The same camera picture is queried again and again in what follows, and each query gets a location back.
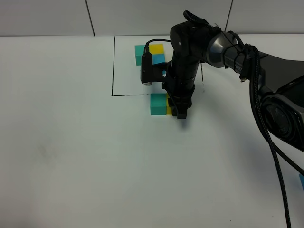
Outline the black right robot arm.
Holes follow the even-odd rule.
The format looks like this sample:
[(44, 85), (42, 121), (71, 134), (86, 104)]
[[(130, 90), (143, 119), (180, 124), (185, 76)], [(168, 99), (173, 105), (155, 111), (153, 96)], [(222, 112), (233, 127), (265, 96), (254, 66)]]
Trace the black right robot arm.
[(238, 34), (224, 32), (189, 11), (186, 21), (171, 28), (173, 57), (165, 84), (172, 114), (187, 116), (200, 63), (233, 69), (241, 81), (249, 81), (252, 113), (263, 137), (274, 135), (299, 149), (304, 148), (304, 63), (260, 52), (242, 42)]

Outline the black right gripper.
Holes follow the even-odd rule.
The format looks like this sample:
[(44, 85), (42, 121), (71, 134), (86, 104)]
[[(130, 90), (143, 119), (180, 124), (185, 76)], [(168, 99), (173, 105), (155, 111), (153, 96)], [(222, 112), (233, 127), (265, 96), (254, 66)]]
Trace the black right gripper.
[(162, 87), (169, 92), (172, 116), (186, 119), (188, 107), (192, 106), (191, 97), (195, 88), (197, 61), (173, 59), (167, 63), (153, 64), (152, 67), (154, 72), (164, 70), (166, 73)]

